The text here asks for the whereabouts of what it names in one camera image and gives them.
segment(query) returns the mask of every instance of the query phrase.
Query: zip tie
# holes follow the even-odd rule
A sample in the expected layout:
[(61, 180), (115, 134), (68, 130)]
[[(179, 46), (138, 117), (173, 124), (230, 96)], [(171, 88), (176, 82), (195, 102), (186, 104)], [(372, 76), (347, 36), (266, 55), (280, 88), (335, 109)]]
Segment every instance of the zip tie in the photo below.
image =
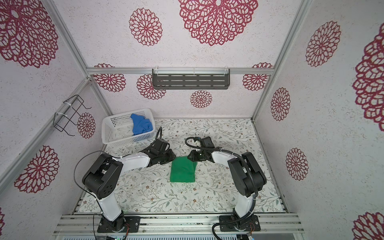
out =
[(68, 115), (65, 115), (64, 113), (56, 113), (56, 114), (61, 114), (61, 115), (64, 115), (64, 116), (68, 117)]

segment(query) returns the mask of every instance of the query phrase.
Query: cable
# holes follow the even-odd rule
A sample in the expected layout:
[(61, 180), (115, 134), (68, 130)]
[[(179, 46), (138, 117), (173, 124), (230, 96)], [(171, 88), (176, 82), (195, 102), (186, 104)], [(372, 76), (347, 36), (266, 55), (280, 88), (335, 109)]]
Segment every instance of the cable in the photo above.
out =
[(95, 233), (95, 215), (102, 216), (102, 214), (97, 214), (97, 213), (94, 213), (94, 214), (93, 214), (93, 221), (92, 221), (93, 235), (95, 236), (95, 239), (97, 240), (97, 238), (96, 238), (96, 233)]
[(155, 136), (155, 140), (153, 140), (153, 142), (152, 142), (148, 147), (144, 148), (144, 149), (141, 150), (141, 151), (145, 151), (145, 150), (150, 149), (150, 148), (155, 144), (155, 141), (156, 141), (157, 137), (159, 136), (159, 134), (160, 134), (160, 139), (161, 139), (162, 136), (163, 136), (163, 127), (159, 127), (159, 129), (158, 129), (158, 131), (157, 131), (157, 133), (156, 133), (156, 136)]
[(222, 148), (209, 148), (209, 147), (199, 147), (199, 146), (193, 146), (193, 145), (190, 145), (189, 143), (187, 143), (188, 140), (190, 139), (195, 139), (196, 137), (187, 137), (185, 139), (185, 144), (188, 146), (188, 147), (191, 147), (191, 148), (197, 148), (197, 149), (201, 149), (201, 150), (210, 150), (210, 151), (220, 151), (220, 152), (227, 152), (227, 153), (230, 153), (234, 156), (236, 156), (238, 159), (240, 159), (240, 161), (242, 162), (243, 166), (245, 167), (245, 170), (247, 171), (248, 173), (248, 176), (249, 176), (249, 179), (251, 180), (251, 183), (252, 183), (252, 187), (253, 187), (253, 191), (256, 193), (257, 192), (257, 186), (255, 184), (255, 181), (252, 177), (252, 174), (251, 174), (251, 169), (249, 168), (247, 162), (243, 159), (243, 157), (237, 153), (234, 153), (232, 151), (229, 151), (229, 150), (225, 150), (225, 149), (222, 149)]
[(127, 233), (125, 234), (125, 238), (123, 240), (126, 240), (127, 239), (127, 236), (128, 236), (128, 231), (130, 229), (130, 225), (129, 224), (125, 224), (125, 226), (127, 226)]
[(82, 157), (82, 158), (77, 162), (77, 164), (76, 164), (76, 166), (74, 167), (74, 170), (73, 170), (73, 181), (76, 183), (76, 185), (77, 185), (80, 189), (82, 189), (82, 190), (84, 190), (85, 192), (87, 192), (87, 193), (91, 194), (92, 196), (94, 196), (95, 198), (97, 198), (95, 195), (93, 195), (93, 194), (90, 193), (89, 191), (85, 190), (84, 188), (80, 187), (80, 185), (76, 182), (76, 179), (75, 179), (74, 176), (75, 176), (75, 172), (76, 172), (77, 165), (79, 165), (79, 163), (81, 162), (81, 160), (83, 160), (83, 159), (86, 158), (87, 156), (89, 156), (89, 155), (91, 155), (91, 154), (93, 154), (93, 153), (96, 153), (96, 152), (103, 152), (103, 153), (105, 153), (105, 154), (108, 154), (108, 155), (111, 156), (111, 157), (114, 157), (114, 156), (110, 155), (109, 153), (106, 153), (106, 152), (101, 151), (101, 150), (94, 151), (94, 152), (88, 153), (87, 155), (85, 155), (84, 157)]
[(255, 225), (253, 225), (253, 230), (252, 230), (251, 224), (253, 225), (253, 223), (251, 223), (251, 222), (249, 223), (249, 227), (251, 228), (251, 232), (249, 233), (250, 235), (252, 235), (252, 232), (256, 229)]
[[(243, 164), (243, 166), (245, 167), (245, 170), (249, 176), (249, 179), (251, 180), (251, 183), (252, 183), (252, 187), (253, 187), (253, 191), (254, 193), (257, 192), (257, 186), (255, 184), (255, 181), (252, 177), (252, 174), (251, 174), (251, 169), (249, 168), (247, 162), (243, 159), (242, 156), (240, 156), (239, 154), (237, 153), (234, 153), (232, 151), (229, 151), (229, 150), (225, 150), (225, 149), (221, 149), (221, 148), (209, 148), (209, 147), (199, 147), (199, 146), (193, 146), (193, 145), (190, 145), (189, 143), (187, 143), (188, 140), (190, 139), (193, 139), (193, 140), (198, 140), (196, 137), (187, 137), (185, 139), (185, 144), (188, 146), (188, 147), (191, 147), (191, 148), (196, 148), (196, 149), (201, 149), (201, 150), (209, 150), (209, 151), (220, 151), (220, 152), (227, 152), (227, 153), (230, 153), (232, 154), (233, 156), (237, 157)], [(222, 240), (219, 236), (217, 236), (217, 234), (215, 233), (215, 227), (217, 226), (220, 226), (220, 225), (227, 225), (227, 224), (231, 224), (231, 223), (236, 223), (236, 222), (239, 222), (243, 219), (246, 219), (250, 214), (249, 213), (253, 213), (253, 208), (255, 207), (255, 203), (256, 203), (256, 196), (255, 194), (252, 195), (252, 206), (251, 206), (251, 209), (249, 210), (249, 212), (247, 214), (245, 214), (244, 216), (242, 216), (241, 218), (237, 219), (237, 220), (233, 220), (233, 221), (229, 221), (229, 222), (219, 222), (219, 223), (216, 223), (212, 226), (212, 233), (213, 235), (218, 239), (218, 240)]]

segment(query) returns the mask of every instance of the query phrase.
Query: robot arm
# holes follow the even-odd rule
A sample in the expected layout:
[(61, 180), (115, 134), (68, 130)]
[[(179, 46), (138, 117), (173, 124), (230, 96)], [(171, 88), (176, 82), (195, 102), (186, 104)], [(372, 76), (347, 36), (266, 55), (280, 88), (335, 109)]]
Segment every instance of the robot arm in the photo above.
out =
[(82, 180), (83, 184), (96, 194), (96, 200), (103, 212), (101, 223), (115, 232), (124, 228), (124, 214), (113, 194), (121, 175), (140, 167), (166, 164), (175, 158), (176, 155), (169, 149), (169, 143), (161, 138), (136, 154), (120, 158), (101, 154)]
[[(215, 148), (210, 137), (194, 137), (194, 140), (199, 141), (203, 148)], [(266, 184), (266, 177), (253, 154), (246, 152), (242, 154), (242, 158), (247, 162), (247, 165), (251, 170), (253, 181), (257, 186), (256, 190), (253, 189), (250, 177), (246, 173), (242, 162), (233, 154), (218, 151), (218, 149), (203, 149), (199, 151), (192, 150), (188, 155), (188, 159), (193, 162), (211, 161), (229, 167), (235, 187), (239, 191), (237, 203), (234, 209), (234, 215), (236, 218), (252, 214), (251, 208), (254, 203), (254, 198), (257, 197), (258, 191), (261, 191), (263, 186)]]
[[(212, 150), (192, 150), (188, 159), (194, 162), (211, 161), (223, 164), (229, 167), (235, 187), (239, 191), (237, 204), (234, 209), (233, 218), (247, 218), (244, 222), (248, 225), (248, 218), (252, 217), (252, 206), (254, 206), (255, 198), (263, 185), (266, 184), (266, 178), (260, 169), (252, 153), (246, 152), (242, 154), (242, 158), (246, 160), (247, 165), (251, 169), (254, 182), (257, 185), (255, 192), (248, 174), (244, 171), (242, 162), (233, 154), (218, 151), (211, 141), (210, 137), (203, 139), (195, 137), (195, 140), (201, 143), (204, 148), (212, 148)], [(169, 143), (159, 138), (156, 139), (146, 149), (139, 153), (127, 155), (124, 157), (111, 157), (108, 154), (101, 154), (88, 172), (83, 177), (83, 184), (97, 197), (97, 202), (101, 207), (103, 216), (100, 224), (107, 226), (108, 230), (119, 232), (124, 228), (124, 213), (120, 209), (113, 190), (116, 187), (118, 179), (121, 175), (129, 170), (140, 167), (150, 167), (154, 164), (166, 164), (176, 158), (175, 154), (169, 149)]]

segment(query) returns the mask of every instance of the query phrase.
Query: metal beam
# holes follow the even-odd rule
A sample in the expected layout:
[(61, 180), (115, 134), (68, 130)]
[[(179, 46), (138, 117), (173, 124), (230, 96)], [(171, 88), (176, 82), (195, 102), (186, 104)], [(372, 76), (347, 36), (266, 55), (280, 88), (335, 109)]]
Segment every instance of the metal beam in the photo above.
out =
[[(218, 222), (221, 214), (126, 214), (126, 216), (140, 216), (139, 231), (132, 233), (134, 235), (160, 235), (160, 234), (211, 234), (212, 225)], [(255, 234), (266, 233), (304, 233), (300, 219), (297, 214), (281, 213), (256, 213), (261, 231), (253, 232)], [(105, 235), (98, 233), (97, 227), (100, 222), (100, 216), (88, 215), (63, 215), (53, 235), (79, 236), (90, 235), (95, 229), (96, 235)], [(221, 232), (216, 228), (216, 233), (220, 234), (246, 234), (247, 232)], [(113, 235), (124, 235), (125, 233), (114, 233)]]
[(89, 78), (91, 80), (92, 90), (95, 93), (100, 104), (102, 105), (105, 113), (107, 114), (107, 116), (112, 116), (113, 112), (111, 110), (111, 107), (109, 106), (107, 100), (105, 100), (103, 94), (101, 93), (101, 89), (99, 88), (98, 84), (96, 83), (95, 78), (93, 77), (93, 75), (90, 75)]
[(279, 73), (283, 67), (284, 61), (288, 58), (288, 53), (293, 46), (293, 42), (296, 39), (296, 36), (298, 35), (298, 32), (299, 32), (299, 30), (303, 24), (303, 21), (304, 21), (306, 15), (308, 13), (308, 10), (310, 8), (311, 3), (312, 3), (312, 0), (302, 0), (300, 3), (299, 9), (298, 9), (296, 16), (295, 16), (295, 19), (291, 25), (291, 28), (288, 32), (287, 37), (285, 38), (284, 45), (281, 48), (281, 51), (280, 51), (279, 56), (277, 58), (277, 61), (275, 63), (275, 71), (270, 76), (269, 80), (267, 81), (267, 83), (264, 87), (264, 91), (262, 93), (262, 96), (261, 96), (259, 102), (257, 103), (255, 111), (253, 112), (253, 115), (252, 115), (253, 121), (256, 121), (256, 118), (258, 117), (260, 110), (262, 109), (262, 107), (266, 103), (266, 99), (269, 96), (270, 91), (273, 88), (276, 77), (279, 75)]
[[(47, 10), (49, 16), (51, 17), (53, 23), (56, 26), (56, 29), (59, 31), (60, 36), (63, 38), (64, 42), (66, 43), (67, 47), (69, 48), (69, 51), (72, 53), (79, 69), (81, 70), (84, 77), (89, 78), (89, 74), (87, 72), (87, 64), (83, 58), (83, 56), (80, 53), (80, 50), (77, 48), (77, 45), (72, 38), (67, 26), (65, 25), (65, 22), (63, 18), (60, 15), (59, 10), (57, 9), (55, 3), (53, 0), (41, 0), (43, 6)], [(101, 93), (100, 89), (98, 89), (96, 82), (94, 79), (92, 80), (92, 88), (95, 92), (95, 95), (97, 99), (99, 100), (100, 104), (104, 108), (104, 111), (107, 113), (108, 116), (112, 115), (111, 108), (109, 107), (108, 103), (106, 102), (103, 94)]]
[[(81, 91), (88, 85), (89, 80), (83, 79), (81, 84), (72, 92), (70, 96), (80, 94)], [(76, 100), (76, 98), (71, 99), (71, 104)], [(70, 106), (68, 104), (62, 104), (56, 113), (66, 112)], [(28, 163), (35, 157), (36, 153), (39, 151), (43, 143), (48, 139), (51, 133), (55, 130), (53, 126), (53, 117), (46, 122), (46, 124), (40, 129), (40, 131), (35, 135), (35, 137), (28, 143), (28, 145), (21, 151), (13, 163), (5, 170), (5, 172), (0, 176), (0, 195), (4, 190), (13, 183), (21, 171), (28, 165)], [(59, 122), (62, 118), (62, 115), (59, 115), (55, 122)]]
[(269, 159), (268, 159), (268, 156), (265, 152), (265, 149), (264, 149), (264, 144), (263, 142), (261, 141), (260, 137), (259, 137), (259, 133), (257, 132), (257, 129), (256, 129), (256, 124), (254, 121), (252, 121), (252, 125), (253, 125), (253, 129), (255, 130), (255, 134), (256, 134), (256, 137), (257, 137), (257, 140), (259, 142), (259, 146), (260, 146), (260, 149), (262, 151), (262, 154), (264, 156), (264, 160), (265, 160), (265, 163), (266, 163), (266, 166), (269, 170), (269, 174), (271, 175), (271, 179), (272, 179), (272, 182), (273, 182), (273, 185), (275, 186), (275, 189), (276, 189), (276, 192), (277, 192), (277, 195), (280, 196), (282, 202), (283, 202), (283, 206), (285, 207), (285, 210), (290, 213), (290, 210), (289, 210), (289, 206), (287, 205), (287, 202), (285, 200), (285, 196), (281, 193), (280, 191), (280, 188), (279, 188), (279, 185), (277, 184), (277, 181), (276, 181), (276, 177), (272, 171), (272, 167), (271, 167), (271, 164), (269, 163)]
[(91, 68), (89, 74), (152, 74), (155, 69), (157, 74), (224, 74), (230, 69), (231, 74), (268, 74), (274, 72), (273, 68), (187, 68), (187, 67), (166, 67), (166, 68)]
[(79, 49), (77, 48), (67, 26), (65, 25), (65, 22), (63, 18), (61, 17), (59, 10), (57, 9), (56, 5), (53, 3), (52, 0), (41, 0), (41, 3), (45, 7), (45, 10), (47, 10), (49, 16), (51, 17), (53, 23), (55, 24), (56, 29), (59, 31), (61, 37), (63, 38), (64, 42), (67, 44), (70, 52), (72, 53), (73, 57), (76, 60), (76, 63), (78, 64), (81, 72), (83, 73), (84, 77), (88, 77), (87, 72), (87, 65), (85, 63), (85, 60), (83, 56), (81, 55)]

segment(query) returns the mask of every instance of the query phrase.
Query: green cloth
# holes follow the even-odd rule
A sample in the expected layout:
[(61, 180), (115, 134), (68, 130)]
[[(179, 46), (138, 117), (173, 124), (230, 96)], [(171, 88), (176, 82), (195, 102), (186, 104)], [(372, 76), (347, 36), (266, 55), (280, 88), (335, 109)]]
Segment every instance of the green cloth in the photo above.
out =
[(197, 162), (192, 162), (184, 157), (177, 157), (172, 161), (170, 169), (171, 182), (195, 182), (195, 170)]

